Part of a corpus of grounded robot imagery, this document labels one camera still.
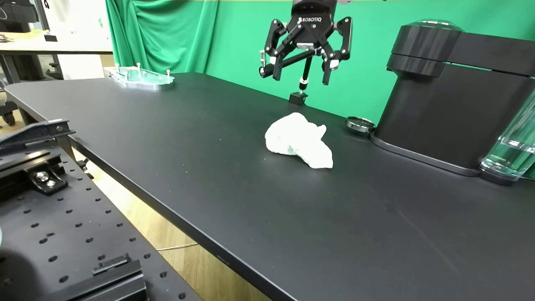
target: floor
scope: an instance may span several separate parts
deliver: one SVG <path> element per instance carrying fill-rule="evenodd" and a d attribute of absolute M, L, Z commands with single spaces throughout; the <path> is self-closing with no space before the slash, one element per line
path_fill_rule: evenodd
<path fill-rule="evenodd" d="M 7 132 L 24 127 L 21 114 L 17 124 L 9 127 L 0 119 L 0 139 Z M 99 189 L 123 211 L 123 214 L 144 234 L 149 243 L 169 261 L 169 264 L 208 301 L 265 301 L 261 291 L 225 266 L 196 241 L 174 228 L 168 219 L 131 194 L 111 176 L 89 162 L 87 171 L 94 176 Z"/>

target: coffee machine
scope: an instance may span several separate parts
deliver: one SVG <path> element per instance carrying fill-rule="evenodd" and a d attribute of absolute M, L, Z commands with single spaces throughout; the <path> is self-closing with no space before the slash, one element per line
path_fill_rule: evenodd
<path fill-rule="evenodd" d="M 400 29 L 388 70 L 398 81 L 373 142 L 477 176 L 482 157 L 535 91 L 535 42 L 417 22 Z"/>

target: clear plastic container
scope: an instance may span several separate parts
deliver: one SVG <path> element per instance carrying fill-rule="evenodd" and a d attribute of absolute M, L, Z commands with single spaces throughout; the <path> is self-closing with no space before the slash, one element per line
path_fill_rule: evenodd
<path fill-rule="evenodd" d="M 482 161 L 484 176 L 517 183 L 535 164 L 535 91 Z"/>

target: black tabletop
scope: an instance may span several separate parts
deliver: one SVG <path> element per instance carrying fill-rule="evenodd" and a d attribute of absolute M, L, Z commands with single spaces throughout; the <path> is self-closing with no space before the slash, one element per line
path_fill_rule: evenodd
<path fill-rule="evenodd" d="M 86 154 L 275 300 L 535 298 L 534 183 L 429 167 L 342 117 L 206 75 L 164 92 L 109 79 L 7 92 L 37 119 L 69 119 Z M 328 126 L 333 171 L 266 149 L 293 111 Z"/>

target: white cloth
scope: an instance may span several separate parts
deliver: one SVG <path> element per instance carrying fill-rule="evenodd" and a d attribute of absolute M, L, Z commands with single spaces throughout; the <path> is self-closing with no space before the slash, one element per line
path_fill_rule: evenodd
<path fill-rule="evenodd" d="M 285 156 L 300 156 L 311 169 L 333 169 L 333 152 L 322 141 L 327 126 L 308 122 L 295 112 L 276 122 L 266 132 L 266 147 Z"/>

